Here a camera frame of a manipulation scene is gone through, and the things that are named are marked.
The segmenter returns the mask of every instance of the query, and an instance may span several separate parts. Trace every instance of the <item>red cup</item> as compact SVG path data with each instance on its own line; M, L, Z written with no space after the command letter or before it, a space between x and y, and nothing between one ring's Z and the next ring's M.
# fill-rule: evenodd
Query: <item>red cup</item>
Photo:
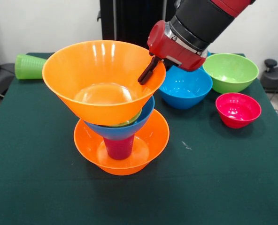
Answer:
M103 138L108 155L116 160L123 160L130 156L133 148L135 135L132 135L123 140L111 140Z

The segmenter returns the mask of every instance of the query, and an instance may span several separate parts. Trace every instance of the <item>orange bowl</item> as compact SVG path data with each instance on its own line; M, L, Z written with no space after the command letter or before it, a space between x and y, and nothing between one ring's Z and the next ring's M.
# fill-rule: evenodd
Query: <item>orange bowl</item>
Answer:
M162 62L145 85L137 81L151 58L147 49L126 42L82 42L53 54L43 80L80 119L111 126L134 117L163 83Z
M165 118L154 109L144 127L135 134L132 153L124 160L112 159L107 153L103 138L82 120L75 127L74 142L87 160L110 174L123 176L142 170L159 156L167 145L169 134Z

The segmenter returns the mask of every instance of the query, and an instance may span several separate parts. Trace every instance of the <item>bowl stack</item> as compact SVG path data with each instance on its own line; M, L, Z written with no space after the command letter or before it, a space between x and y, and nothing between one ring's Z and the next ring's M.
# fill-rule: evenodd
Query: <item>bowl stack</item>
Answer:
M167 144L169 128L153 97L165 66L160 62L145 85L137 81L150 60L137 45L88 41L59 50L44 65L48 88L80 118L77 149L111 174L139 171Z

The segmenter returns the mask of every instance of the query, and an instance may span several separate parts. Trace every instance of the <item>green plastic cup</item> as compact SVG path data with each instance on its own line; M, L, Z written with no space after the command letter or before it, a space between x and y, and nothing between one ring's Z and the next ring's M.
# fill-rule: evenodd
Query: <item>green plastic cup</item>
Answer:
M30 55L18 54L15 62L15 75L19 80L42 79L42 69L46 60Z
M259 74L257 65L251 60L230 53L209 56L203 68L213 80L213 90L221 94L244 90Z

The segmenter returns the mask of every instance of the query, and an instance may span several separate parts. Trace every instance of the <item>blue plastic bowl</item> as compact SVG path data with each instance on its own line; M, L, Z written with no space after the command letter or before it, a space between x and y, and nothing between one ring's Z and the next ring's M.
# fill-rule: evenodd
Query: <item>blue plastic bowl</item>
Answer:
M167 71L159 91L170 106L189 109L204 99L212 85L211 77L202 69L186 72L173 66Z
M132 136L138 130L140 130L143 125L147 122L148 118L152 114L154 109L154 96L152 96L148 102L143 106L142 112L138 119L132 125L125 127L104 127L88 123L85 121L86 125L91 128L95 133L99 134L102 137L111 140L123 140Z

